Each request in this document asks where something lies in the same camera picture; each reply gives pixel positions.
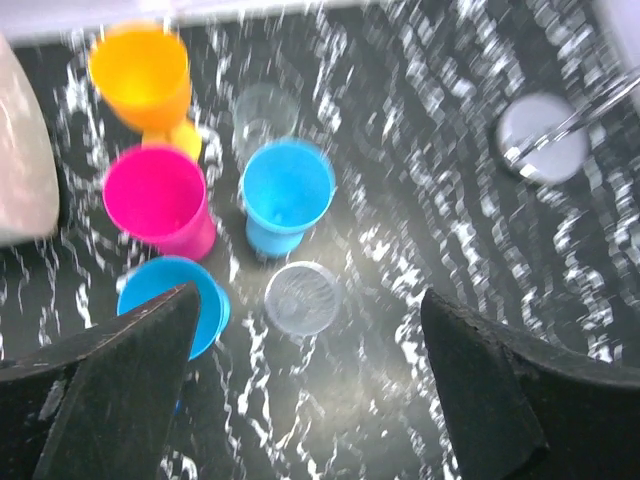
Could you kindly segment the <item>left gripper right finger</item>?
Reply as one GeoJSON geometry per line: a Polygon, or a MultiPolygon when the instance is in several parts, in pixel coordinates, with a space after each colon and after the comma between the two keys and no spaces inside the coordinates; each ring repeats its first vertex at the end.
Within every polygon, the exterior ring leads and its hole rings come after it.
{"type": "Polygon", "coordinates": [[[433,289],[420,315],[463,478],[638,478],[638,369],[553,346],[433,289]]]}

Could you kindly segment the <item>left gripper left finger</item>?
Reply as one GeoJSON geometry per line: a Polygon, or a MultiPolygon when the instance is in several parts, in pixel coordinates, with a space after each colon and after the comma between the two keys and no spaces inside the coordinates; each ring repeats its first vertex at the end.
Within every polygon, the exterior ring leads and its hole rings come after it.
{"type": "Polygon", "coordinates": [[[2,478],[156,478],[199,314],[182,284],[2,362],[2,478]]]}

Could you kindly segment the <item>blue wine glass front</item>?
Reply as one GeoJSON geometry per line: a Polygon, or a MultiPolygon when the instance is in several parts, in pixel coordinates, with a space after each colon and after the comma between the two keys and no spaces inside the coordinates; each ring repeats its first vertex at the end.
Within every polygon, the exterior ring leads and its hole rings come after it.
{"type": "Polygon", "coordinates": [[[127,313],[179,284],[194,282],[200,297],[200,315],[189,359],[194,360],[219,338],[231,316],[227,293],[198,263],[177,256],[157,257],[131,274],[121,290],[116,313],[127,313]]]}

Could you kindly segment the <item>blue wine glass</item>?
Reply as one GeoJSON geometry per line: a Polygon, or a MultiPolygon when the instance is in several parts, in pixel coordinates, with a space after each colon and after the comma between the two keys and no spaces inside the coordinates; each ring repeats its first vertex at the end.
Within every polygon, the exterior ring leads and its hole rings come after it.
{"type": "Polygon", "coordinates": [[[121,290],[116,313],[127,313],[179,284],[194,282],[200,297],[200,315],[189,359],[194,360],[219,338],[231,316],[227,293],[198,263],[177,256],[157,257],[131,274],[121,290]]]}
{"type": "Polygon", "coordinates": [[[290,138],[259,148],[241,178],[249,245],[267,258],[288,255],[329,209],[336,189],[333,167],[316,145],[290,138]]]}

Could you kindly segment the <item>pink plastic wine glass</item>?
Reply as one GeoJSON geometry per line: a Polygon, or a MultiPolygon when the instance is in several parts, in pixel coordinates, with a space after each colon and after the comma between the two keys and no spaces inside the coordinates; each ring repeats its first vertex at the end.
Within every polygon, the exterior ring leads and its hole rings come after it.
{"type": "Polygon", "coordinates": [[[200,261],[217,230],[201,168],[172,147],[134,147],[107,170],[103,203],[119,230],[163,255],[200,261]]]}

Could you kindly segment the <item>clear glass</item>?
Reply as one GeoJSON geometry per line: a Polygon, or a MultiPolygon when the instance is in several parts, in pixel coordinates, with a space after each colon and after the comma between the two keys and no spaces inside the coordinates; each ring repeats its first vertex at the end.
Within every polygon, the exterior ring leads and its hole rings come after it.
{"type": "Polygon", "coordinates": [[[267,284],[264,309],[268,318],[289,335],[320,333],[331,325],[342,306],[342,291],[335,275],[311,261],[298,261],[279,269],[267,284]]]}
{"type": "Polygon", "coordinates": [[[239,94],[232,113],[236,153],[248,160],[264,144],[293,134],[299,103],[280,87],[258,83],[239,94]]]}

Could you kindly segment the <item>yellow plastic wine glass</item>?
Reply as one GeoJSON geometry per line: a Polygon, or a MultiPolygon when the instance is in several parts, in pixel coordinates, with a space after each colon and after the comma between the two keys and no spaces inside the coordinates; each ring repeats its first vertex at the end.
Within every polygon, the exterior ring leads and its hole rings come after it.
{"type": "Polygon", "coordinates": [[[141,134],[143,145],[170,146],[199,159],[202,137],[187,116],[190,61],[178,33],[152,22],[114,26],[92,48],[88,68],[104,101],[141,134]]]}

